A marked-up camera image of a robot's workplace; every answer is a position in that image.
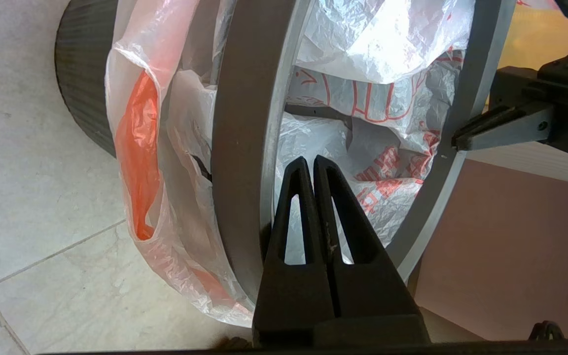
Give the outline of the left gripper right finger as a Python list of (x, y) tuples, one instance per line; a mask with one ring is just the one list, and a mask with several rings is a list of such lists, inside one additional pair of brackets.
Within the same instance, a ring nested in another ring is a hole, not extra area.
[(318, 155), (313, 181), (336, 316), (419, 316), (418, 306), (338, 165)]

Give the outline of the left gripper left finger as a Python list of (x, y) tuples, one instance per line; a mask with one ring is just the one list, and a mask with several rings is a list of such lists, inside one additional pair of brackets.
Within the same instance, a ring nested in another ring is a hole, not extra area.
[[(305, 263), (285, 262), (292, 199), (298, 196)], [(307, 160), (285, 169), (277, 211), (263, 255), (263, 272), (252, 321), (254, 342), (262, 348), (314, 345), (314, 328), (334, 319), (324, 242)]]

